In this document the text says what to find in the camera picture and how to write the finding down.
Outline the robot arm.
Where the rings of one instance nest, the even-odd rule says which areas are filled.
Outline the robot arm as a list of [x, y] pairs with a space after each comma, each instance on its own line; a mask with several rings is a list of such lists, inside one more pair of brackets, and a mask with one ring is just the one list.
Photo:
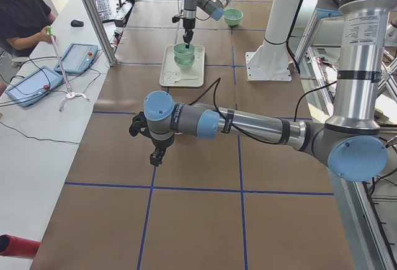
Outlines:
[[148, 94], [141, 113], [155, 147], [150, 156], [161, 164], [176, 133], [212, 139], [217, 132], [245, 135], [270, 145], [288, 145], [324, 164], [346, 181], [367, 181], [380, 174], [388, 152], [379, 140], [375, 100], [388, 15], [396, 0], [318, 0], [318, 10], [344, 17], [333, 112], [324, 124], [291, 122], [216, 105], [175, 102], [164, 91]]
[[231, 0], [184, 0], [183, 10], [179, 16], [174, 16], [172, 21], [183, 20], [185, 33], [183, 40], [185, 47], [189, 48], [192, 41], [196, 22], [197, 8], [200, 8], [214, 20], [220, 20], [224, 14], [226, 6]]

